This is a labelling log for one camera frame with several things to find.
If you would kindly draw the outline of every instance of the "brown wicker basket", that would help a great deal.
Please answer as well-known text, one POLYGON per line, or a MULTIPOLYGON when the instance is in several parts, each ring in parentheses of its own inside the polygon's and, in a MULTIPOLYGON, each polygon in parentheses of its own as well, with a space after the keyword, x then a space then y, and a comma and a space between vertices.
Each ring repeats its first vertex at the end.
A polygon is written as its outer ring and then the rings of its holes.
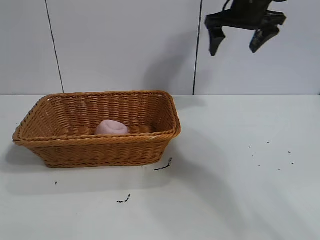
POLYGON ((51 168, 138 166, 160 160, 181 131, 173 98, 163 91, 61 93, 43 97, 12 139, 51 168), (126 135, 94 135, 103 120, 126 135))

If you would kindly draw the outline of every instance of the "white table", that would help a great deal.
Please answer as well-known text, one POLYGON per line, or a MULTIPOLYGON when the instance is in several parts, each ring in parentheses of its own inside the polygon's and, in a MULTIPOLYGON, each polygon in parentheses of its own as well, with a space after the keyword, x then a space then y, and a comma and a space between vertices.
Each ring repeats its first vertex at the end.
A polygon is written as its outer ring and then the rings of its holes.
POLYGON ((320 96, 177 96, 161 162, 78 169, 12 143, 39 98, 0 96, 1 240, 320 239, 320 96))

